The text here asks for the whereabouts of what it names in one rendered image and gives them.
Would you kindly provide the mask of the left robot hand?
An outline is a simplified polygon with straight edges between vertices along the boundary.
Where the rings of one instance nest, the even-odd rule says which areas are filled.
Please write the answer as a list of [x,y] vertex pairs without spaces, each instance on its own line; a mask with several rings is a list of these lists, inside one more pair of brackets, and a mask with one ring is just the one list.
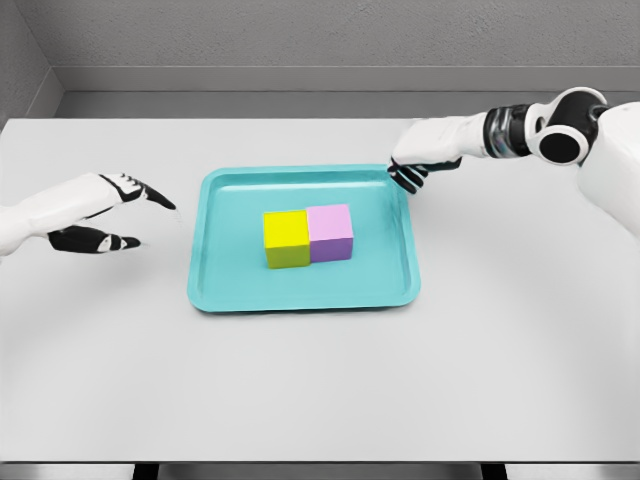
[[32,197],[29,225],[34,234],[46,237],[58,251],[102,254],[133,249],[141,245],[137,238],[81,226],[79,222],[137,200],[147,200],[168,210],[176,208],[163,194],[134,177],[124,173],[89,173]]

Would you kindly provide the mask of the teal plastic tray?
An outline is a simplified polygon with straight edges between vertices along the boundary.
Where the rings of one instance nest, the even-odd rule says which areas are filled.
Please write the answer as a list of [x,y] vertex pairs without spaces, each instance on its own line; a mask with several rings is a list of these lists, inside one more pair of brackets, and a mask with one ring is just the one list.
[[[266,212],[346,204],[354,229],[346,261],[271,269]],[[204,312],[403,306],[421,288],[408,199],[384,165],[220,168],[201,184],[187,283]]]

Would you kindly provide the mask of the pink purple cube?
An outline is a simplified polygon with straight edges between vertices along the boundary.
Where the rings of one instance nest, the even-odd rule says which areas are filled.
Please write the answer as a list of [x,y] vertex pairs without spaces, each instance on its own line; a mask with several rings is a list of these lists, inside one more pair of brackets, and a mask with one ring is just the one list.
[[349,260],[354,233],[349,206],[333,204],[306,209],[312,263]]

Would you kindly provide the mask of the yellow cube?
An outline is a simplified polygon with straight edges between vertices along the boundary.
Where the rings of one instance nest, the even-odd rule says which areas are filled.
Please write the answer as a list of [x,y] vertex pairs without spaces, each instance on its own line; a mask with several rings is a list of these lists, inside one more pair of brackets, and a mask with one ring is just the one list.
[[306,211],[265,212],[263,243],[270,269],[309,266],[310,239]]

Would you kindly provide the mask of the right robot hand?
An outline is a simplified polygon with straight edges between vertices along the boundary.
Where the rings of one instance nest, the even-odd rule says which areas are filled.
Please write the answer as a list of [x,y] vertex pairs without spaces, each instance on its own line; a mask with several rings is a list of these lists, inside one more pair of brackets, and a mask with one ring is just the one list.
[[430,173],[460,167],[457,143],[461,116],[417,120],[400,137],[391,153],[387,173],[402,189],[416,194]]

